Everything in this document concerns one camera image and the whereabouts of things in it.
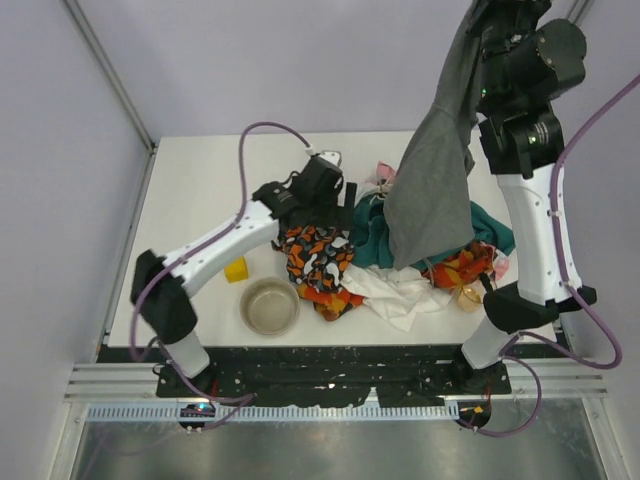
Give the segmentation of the grey cloth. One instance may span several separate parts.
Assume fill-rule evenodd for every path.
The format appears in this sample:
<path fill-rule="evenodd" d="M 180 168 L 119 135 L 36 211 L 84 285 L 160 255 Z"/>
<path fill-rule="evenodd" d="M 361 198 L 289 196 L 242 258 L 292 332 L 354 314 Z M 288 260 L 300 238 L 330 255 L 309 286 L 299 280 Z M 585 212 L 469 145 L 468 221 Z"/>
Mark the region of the grey cloth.
<path fill-rule="evenodd" d="M 474 1 L 446 56 L 431 107 L 402 156 L 384 201 L 389 249 L 397 270 L 469 243 L 474 231 L 468 174 L 478 122 L 480 39 L 467 32 Z"/>

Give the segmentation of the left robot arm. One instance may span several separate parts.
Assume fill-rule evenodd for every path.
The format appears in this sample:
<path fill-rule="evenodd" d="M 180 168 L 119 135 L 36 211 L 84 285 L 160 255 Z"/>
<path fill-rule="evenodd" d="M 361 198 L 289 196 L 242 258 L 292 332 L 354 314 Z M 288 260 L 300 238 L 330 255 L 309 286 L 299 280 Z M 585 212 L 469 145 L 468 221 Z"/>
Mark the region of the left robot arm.
<path fill-rule="evenodd" d="M 341 162 L 337 151 L 312 155 L 300 173 L 262 185 L 236 216 L 200 239 L 162 256 L 152 250 L 138 256 L 132 320 L 144 319 L 184 377 L 193 379 L 210 365 L 195 333 L 191 298 L 216 274 L 290 229 L 351 227 L 356 185 L 344 181 Z"/>

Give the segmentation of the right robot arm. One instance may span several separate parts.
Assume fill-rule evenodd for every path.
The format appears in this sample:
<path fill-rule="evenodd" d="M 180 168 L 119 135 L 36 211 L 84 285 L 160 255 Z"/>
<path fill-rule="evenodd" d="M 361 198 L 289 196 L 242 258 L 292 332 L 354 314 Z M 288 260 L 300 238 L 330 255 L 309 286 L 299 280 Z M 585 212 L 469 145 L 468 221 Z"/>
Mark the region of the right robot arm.
<path fill-rule="evenodd" d="M 554 168 L 565 143 L 551 102 L 585 80 L 586 38 L 567 19 L 540 25 L 548 1 L 481 1 L 467 33 L 480 41 L 480 140 L 506 202 L 518 255 L 516 281 L 485 294 L 485 316 L 456 352 L 451 373 L 465 384 L 499 362 L 517 334 L 597 300 L 572 264 L 562 180 Z"/>

